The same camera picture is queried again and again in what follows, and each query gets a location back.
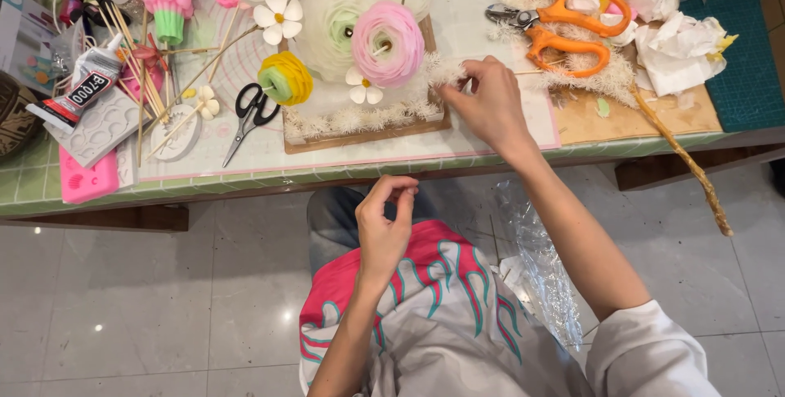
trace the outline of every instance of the pink ranunculus flower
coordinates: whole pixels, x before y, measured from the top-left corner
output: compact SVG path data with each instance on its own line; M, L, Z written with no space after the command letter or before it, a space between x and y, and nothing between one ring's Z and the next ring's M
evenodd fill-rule
M352 58L363 76L382 87L399 87L417 73L426 42L404 5L383 0L360 14L352 33Z

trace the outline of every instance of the green cutting mat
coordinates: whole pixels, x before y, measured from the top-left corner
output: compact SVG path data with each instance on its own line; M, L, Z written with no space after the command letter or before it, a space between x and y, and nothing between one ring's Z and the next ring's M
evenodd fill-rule
M679 9L699 20L715 17L730 35L728 67L706 81L711 101L727 132L785 125L783 101L760 0L687 0Z

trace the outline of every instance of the yellow green flower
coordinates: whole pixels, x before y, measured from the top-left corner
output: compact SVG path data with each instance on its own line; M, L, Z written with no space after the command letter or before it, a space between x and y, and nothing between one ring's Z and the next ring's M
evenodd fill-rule
M289 51L265 58L261 62L257 80L261 87L272 87L265 93L280 105L305 102L313 91L311 74L302 61Z

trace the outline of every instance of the orange handled pruning shears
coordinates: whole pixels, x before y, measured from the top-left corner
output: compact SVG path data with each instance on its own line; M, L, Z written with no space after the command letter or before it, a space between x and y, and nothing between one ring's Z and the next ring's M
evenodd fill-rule
M535 26L535 21L539 20L543 23L570 23L595 32L599 36L605 38L617 36L627 28L632 15L630 7L627 6L627 3L624 0L608 0L619 7L623 17L622 21L618 24L607 26L588 15L568 10L564 7L566 1L567 0L556 0L554 4L546 8L539 8L536 11L520 11L496 4L491 5L486 9L485 16L492 21L502 21L524 31L524 33L532 39L532 48L529 50L529 53L526 54L526 57L531 61L534 61L540 69L556 69L545 63L543 61L543 55L541 54L541 51L546 47L553 47L559 51L565 52L591 52L596 54L599 61L593 68L587 70L564 71L565 74L577 78L594 75L601 71L611 58L611 51L609 51L603 43L599 41L568 40L544 30L541 26Z

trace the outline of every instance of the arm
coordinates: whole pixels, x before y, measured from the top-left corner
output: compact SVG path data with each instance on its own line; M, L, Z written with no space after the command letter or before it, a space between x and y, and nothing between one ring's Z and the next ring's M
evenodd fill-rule
M452 86L437 92L520 176L564 268L597 319L649 302L622 252L543 158L527 130L513 72L493 57L463 65L474 95Z
M359 391L376 308L409 244L415 194L416 179L385 175L357 206L360 256L354 292L313 378L309 397L348 397ZM386 201L397 205L395 221L384 216Z

